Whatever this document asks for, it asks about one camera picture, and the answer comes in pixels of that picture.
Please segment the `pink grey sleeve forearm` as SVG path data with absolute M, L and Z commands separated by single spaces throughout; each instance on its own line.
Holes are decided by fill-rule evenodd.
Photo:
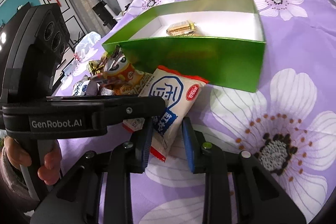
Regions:
M 21 212 L 35 210 L 38 201 L 30 197 L 29 191 L 22 179 L 14 172 L 7 157 L 5 148 L 1 151 L 1 187 L 13 205 Z

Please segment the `person's left hand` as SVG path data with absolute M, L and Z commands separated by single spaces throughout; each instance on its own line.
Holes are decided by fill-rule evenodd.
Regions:
M 28 167 L 32 164 L 30 155 L 22 149 L 13 138 L 9 136 L 5 137 L 4 146 L 9 162 L 16 169 L 19 169 L 21 165 Z M 52 151 L 45 155 L 44 164 L 38 170 L 39 178 L 43 180 L 46 185 L 53 185 L 60 178 L 61 160 L 62 152 L 59 142 L 56 140 L 54 141 Z

